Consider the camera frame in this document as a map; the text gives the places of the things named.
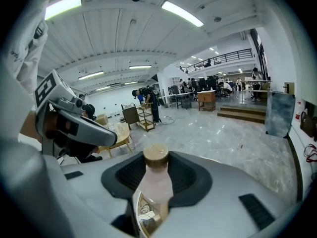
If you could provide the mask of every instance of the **fluorescent light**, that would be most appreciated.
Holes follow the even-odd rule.
[[[125,85],[135,84],[135,83],[138,83],[138,81],[135,81],[135,82],[130,82],[130,83],[125,83]]]
[[[193,16],[189,12],[185,11],[181,7],[178,7],[177,5],[174,5],[173,3],[169,2],[169,1],[165,1],[162,4],[162,9],[168,10],[168,11],[188,20],[189,22],[191,22],[192,24],[194,24],[197,27],[202,27],[204,25],[204,23],[201,22],[198,18],[196,18],[195,16]]]
[[[130,66],[129,69],[149,69],[152,65],[137,65],[137,66]]]
[[[110,86],[106,86],[106,87],[103,87],[103,88],[99,88],[99,89],[97,89],[96,91],[101,91],[101,90],[108,89],[108,88],[110,88]]]
[[[52,18],[64,11],[81,6],[81,0],[62,0],[46,8],[45,20]]]
[[[97,76],[97,75],[100,75],[100,74],[103,74],[103,73],[104,73],[103,71],[99,71],[99,72],[96,72],[96,73],[89,74],[89,75],[87,75],[87,76],[79,77],[78,79],[79,79],[79,80],[82,80],[82,79],[89,78],[89,77],[93,77],[93,76]]]

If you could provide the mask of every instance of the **bottle cap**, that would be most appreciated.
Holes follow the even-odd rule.
[[[161,168],[168,162],[168,148],[166,145],[153,143],[143,150],[146,164],[150,168]]]

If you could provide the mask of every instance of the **bottle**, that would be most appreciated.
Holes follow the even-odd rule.
[[[160,204],[160,216],[164,220],[168,214],[168,201],[174,195],[172,181],[167,172],[168,148],[153,143],[143,150],[143,156],[146,172],[138,189],[150,202]]]
[[[302,113],[302,102],[297,102],[297,108],[296,108],[296,114],[295,114],[295,120],[300,121],[301,120],[301,113]]]

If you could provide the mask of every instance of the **black shirt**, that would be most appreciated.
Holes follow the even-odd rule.
[[[154,98],[154,93],[151,89],[147,88],[147,87],[142,87],[139,89],[140,93],[142,94],[142,96],[145,98],[145,100],[147,99],[148,95],[150,95],[150,99],[149,102],[150,103],[155,103],[155,98]]]

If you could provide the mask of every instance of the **railing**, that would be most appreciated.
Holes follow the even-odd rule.
[[[209,58],[210,63],[208,63],[208,59],[204,61],[200,61],[194,65],[188,66],[186,71],[188,73],[195,72],[200,69],[210,68],[215,65],[220,65],[226,62],[234,61],[234,60],[241,60],[245,58],[253,58],[251,49],[246,50],[239,50],[231,53],[227,53],[224,55],[220,55],[214,58]]]

